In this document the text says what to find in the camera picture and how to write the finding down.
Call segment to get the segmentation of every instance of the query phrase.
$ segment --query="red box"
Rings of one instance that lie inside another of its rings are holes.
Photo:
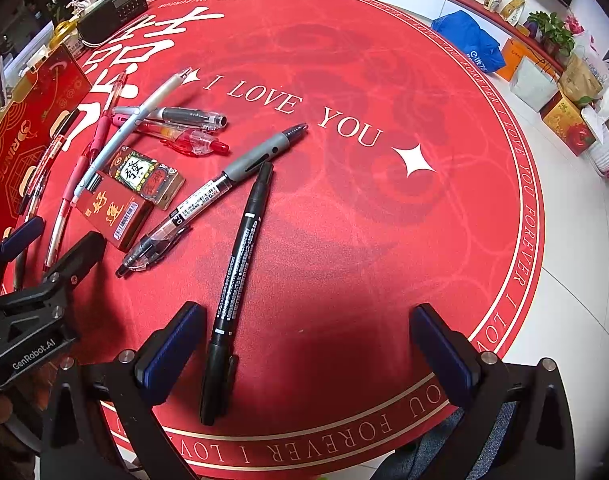
[[[0,110],[0,240],[15,227],[20,186],[49,145],[54,123],[91,90],[87,76],[61,45],[37,72],[27,72]]]
[[[75,206],[110,244],[124,252],[153,209],[149,200],[102,171],[96,172]]]

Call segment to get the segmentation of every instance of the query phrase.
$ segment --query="pen clip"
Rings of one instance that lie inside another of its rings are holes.
[[[222,397],[220,399],[220,416],[225,416],[229,408],[229,399],[233,392],[233,383],[235,382],[235,373],[238,371],[238,361],[240,358],[236,354],[232,354],[227,362],[226,375],[224,384],[222,385]]]

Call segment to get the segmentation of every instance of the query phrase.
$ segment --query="red card box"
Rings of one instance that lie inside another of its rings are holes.
[[[83,190],[76,208],[111,245],[126,252],[153,204],[98,171]]]

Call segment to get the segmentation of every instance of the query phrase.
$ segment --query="red tablecloth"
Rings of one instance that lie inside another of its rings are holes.
[[[199,423],[201,345],[155,409],[169,437],[200,474],[277,478],[360,463],[421,435],[451,409],[409,341],[409,309],[430,302],[477,348],[502,356],[536,288],[542,196],[507,105],[466,57],[373,0],[154,0],[149,14],[84,59],[94,88],[40,206],[48,232],[107,83],[125,67],[121,105],[199,69],[164,104],[226,113],[220,138],[231,157],[310,125],[275,160],[228,415]],[[187,178],[171,209],[230,160],[185,158],[136,135],[130,143]],[[75,293],[81,362],[138,348],[186,300],[207,307],[210,330],[250,186],[205,211],[148,272],[115,279],[123,254],[108,246]],[[145,230],[165,215],[156,210]],[[63,250],[89,229],[74,211]],[[29,285],[46,244],[30,253]]]

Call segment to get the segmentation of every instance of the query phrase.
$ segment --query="gift box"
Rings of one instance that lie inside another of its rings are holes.
[[[91,89],[87,76],[63,45],[30,70],[0,110],[0,240],[15,227],[20,188],[51,141],[50,134]]]
[[[560,86],[555,96],[540,110],[540,116],[576,156],[596,140],[582,120],[581,111],[563,94]]]
[[[518,69],[520,60],[523,57],[528,57],[544,72],[548,73],[550,76],[555,76],[555,70],[549,62],[542,59],[528,46],[515,38],[508,38],[507,42],[502,47],[502,57],[504,57],[506,65],[496,70],[496,74],[506,81],[511,81],[514,72]]]
[[[76,208],[108,242],[127,252],[153,209],[153,204],[97,171],[82,191]]]

